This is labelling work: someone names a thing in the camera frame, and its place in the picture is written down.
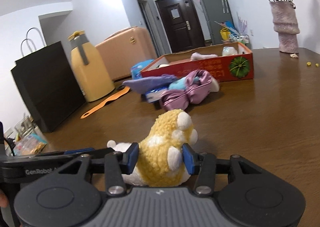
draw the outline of pink suitcase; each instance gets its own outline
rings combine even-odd
[[[157,59],[149,31],[133,27],[123,29],[96,46],[112,80],[131,75],[131,67]]]

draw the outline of door frame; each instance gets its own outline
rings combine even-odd
[[[157,6],[159,15],[160,15],[161,23],[162,23],[162,25],[163,25],[163,27],[164,27],[164,31],[165,31],[165,34],[166,34],[167,39],[168,39],[169,46],[170,46],[170,48],[171,48],[170,41],[169,41],[169,38],[168,38],[168,34],[167,34],[167,31],[166,31],[166,29],[165,29],[164,22],[163,22],[163,19],[162,19],[160,7],[159,7],[159,5],[158,5],[158,2],[160,2],[160,1],[163,1],[163,0],[156,0],[155,3],[156,3],[156,6]],[[203,31],[202,31],[202,27],[201,27],[201,23],[200,23],[200,20],[199,20],[198,12],[197,12],[197,10],[196,10],[196,7],[195,7],[195,4],[194,4],[193,0],[191,0],[191,6],[192,6],[192,9],[193,9],[194,13],[196,14],[196,21],[197,21],[198,24],[199,24],[199,27],[200,27],[200,30],[201,30],[201,33],[202,33],[202,36],[203,36],[203,39],[204,39],[204,34],[203,34]]]
[[[150,27],[151,31],[149,33],[153,34],[154,40],[155,40],[155,43],[156,43],[156,46],[154,46],[154,47],[155,47],[156,50],[158,49],[157,55],[161,56],[161,55],[165,54],[165,49],[164,49],[164,46],[163,46],[163,43],[162,43],[162,39],[161,39],[159,30],[158,30],[158,27],[156,25],[156,21],[155,21],[155,19],[153,17],[153,12],[151,10],[149,2],[147,0],[137,0],[137,3],[138,3],[138,5],[139,5],[139,3],[142,3],[143,6],[144,6],[144,10],[146,12],[146,16],[147,16],[149,24],[150,24],[149,27]]]

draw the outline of plush toy head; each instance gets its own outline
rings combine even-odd
[[[171,110],[158,117],[148,137],[139,143],[139,158],[131,175],[124,181],[151,187],[177,186],[188,180],[182,161],[182,145],[193,145],[198,134],[191,117],[183,110]],[[125,152],[130,143],[108,142],[108,147]]]

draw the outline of gray refrigerator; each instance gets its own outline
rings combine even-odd
[[[204,16],[207,20],[207,25],[210,31],[212,44],[222,44],[220,30],[222,27],[215,23],[230,21],[233,25],[231,11],[228,6],[228,1],[223,0],[200,0]]]

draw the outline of wooden table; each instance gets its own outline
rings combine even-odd
[[[253,52],[254,80],[224,82],[219,93],[188,108],[199,134],[194,149],[225,159],[240,154],[296,186],[307,201],[299,227],[319,227],[320,67],[315,64],[320,55],[306,49],[299,59],[278,49]],[[108,140],[139,142],[163,113],[131,92],[80,120],[96,104],[86,104],[46,134],[45,151],[99,149]],[[226,183],[226,176],[218,176],[216,189]],[[103,181],[97,186],[102,189]]]

